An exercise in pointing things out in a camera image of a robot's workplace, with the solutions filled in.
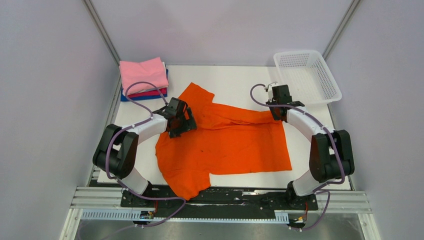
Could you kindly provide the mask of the folded blue t shirt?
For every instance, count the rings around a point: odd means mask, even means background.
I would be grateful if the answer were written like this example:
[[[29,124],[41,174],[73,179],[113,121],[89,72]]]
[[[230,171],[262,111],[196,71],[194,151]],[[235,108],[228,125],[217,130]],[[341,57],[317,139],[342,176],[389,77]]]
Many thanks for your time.
[[[168,74],[169,74],[169,70],[166,69],[166,77],[167,78],[168,78]],[[168,88],[167,87],[159,88],[159,91],[161,92],[161,94],[164,97],[168,96]],[[150,90],[150,91],[146,91],[146,92],[130,94],[128,97],[131,100],[134,100],[134,101],[142,101],[142,100],[160,99],[161,95],[157,90],[154,89],[154,90]],[[120,91],[120,101],[121,102],[129,102],[127,97],[124,95],[124,89],[122,87],[121,87],[121,91]]]

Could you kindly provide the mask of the aluminium frame rail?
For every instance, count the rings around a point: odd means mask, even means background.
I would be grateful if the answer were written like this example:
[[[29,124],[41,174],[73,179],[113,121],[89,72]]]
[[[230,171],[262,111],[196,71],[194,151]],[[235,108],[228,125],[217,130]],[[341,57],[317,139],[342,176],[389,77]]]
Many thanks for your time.
[[[330,190],[328,213],[371,214],[364,191]],[[71,209],[121,209],[123,190],[120,187],[77,187]]]

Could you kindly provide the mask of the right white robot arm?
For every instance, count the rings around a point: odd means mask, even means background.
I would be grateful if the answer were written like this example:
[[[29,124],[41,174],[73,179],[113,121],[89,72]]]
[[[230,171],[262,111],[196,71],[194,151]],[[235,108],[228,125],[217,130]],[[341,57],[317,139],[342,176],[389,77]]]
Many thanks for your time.
[[[355,171],[350,134],[326,127],[302,102],[292,99],[287,85],[273,82],[264,89],[273,119],[292,125],[310,142],[309,169],[291,183],[293,190],[285,195],[286,204],[298,209],[305,196],[327,185],[341,185]]]

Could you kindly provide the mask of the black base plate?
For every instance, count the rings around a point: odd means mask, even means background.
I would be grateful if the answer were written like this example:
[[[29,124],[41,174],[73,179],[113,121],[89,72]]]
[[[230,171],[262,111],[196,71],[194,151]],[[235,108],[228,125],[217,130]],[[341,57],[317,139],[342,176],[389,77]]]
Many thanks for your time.
[[[155,217],[195,218],[271,218],[276,211],[316,211],[315,195],[296,196],[289,189],[209,187],[187,202],[176,199],[167,185],[154,185],[148,189],[146,199],[123,190],[120,206],[147,208]]]

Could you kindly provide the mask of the folded pink t shirt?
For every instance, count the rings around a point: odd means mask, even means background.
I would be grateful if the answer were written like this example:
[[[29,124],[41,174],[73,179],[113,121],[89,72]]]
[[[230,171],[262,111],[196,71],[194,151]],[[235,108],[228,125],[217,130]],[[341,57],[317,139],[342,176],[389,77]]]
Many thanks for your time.
[[[152,86],[150,84],[167,81],[160,57],[142,62],[122,60],[119,63],[124,95],[135,94],[138,91],[150,88]]]

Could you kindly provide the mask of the folded magenta t shirt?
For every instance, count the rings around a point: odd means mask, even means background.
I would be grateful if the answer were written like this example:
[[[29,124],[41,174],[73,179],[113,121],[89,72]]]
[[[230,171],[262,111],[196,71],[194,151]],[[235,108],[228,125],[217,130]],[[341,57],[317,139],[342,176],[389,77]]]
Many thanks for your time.
[[[129,94],[128,97],[132,100],[139,101],[139,100],[151,100],[151,99],[158,99],[161,98],[161,95],[166,97],[168,95],[168,88],[162,88],[153,91],[148,91],[144,93],[132,93]]]

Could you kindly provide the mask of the white plastic basket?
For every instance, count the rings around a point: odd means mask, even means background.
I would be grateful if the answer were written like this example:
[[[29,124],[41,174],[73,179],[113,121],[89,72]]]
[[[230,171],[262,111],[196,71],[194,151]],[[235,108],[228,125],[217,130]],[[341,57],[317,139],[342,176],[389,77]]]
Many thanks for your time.
[[[307,106],[319,106],[342,99],[341,90],[318,51],[278,52],[273,60],[281,82],[288,85],[295,101]]]

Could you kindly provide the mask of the orange t shirt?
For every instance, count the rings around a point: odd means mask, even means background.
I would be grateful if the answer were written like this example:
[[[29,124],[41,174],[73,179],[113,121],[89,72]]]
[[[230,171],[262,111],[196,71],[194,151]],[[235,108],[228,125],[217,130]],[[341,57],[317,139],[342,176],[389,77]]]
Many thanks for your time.
[[[189,200],[210,187],[210,175],[292,169],[283,124],[268,111],[214,103],[214,94],[190,83],[179,97],[197,128],[155,146],[158,168],[173,192]]]

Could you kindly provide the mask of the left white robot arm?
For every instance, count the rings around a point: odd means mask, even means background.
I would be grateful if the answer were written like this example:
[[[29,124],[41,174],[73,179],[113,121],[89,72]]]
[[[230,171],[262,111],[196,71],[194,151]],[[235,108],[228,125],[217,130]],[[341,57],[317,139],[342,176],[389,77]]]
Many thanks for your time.
[[[138,145],[162,133],[168,133],[172,139],[195,129],[197,124],[191,108],[185,101],[173,97],[145,120],[128,126],[109,124],[103,131],[92,163],[123,184],[134,194],[135,202],[146,207],[152,203],[153,193],[149,190],[151,183],[135,168]]]

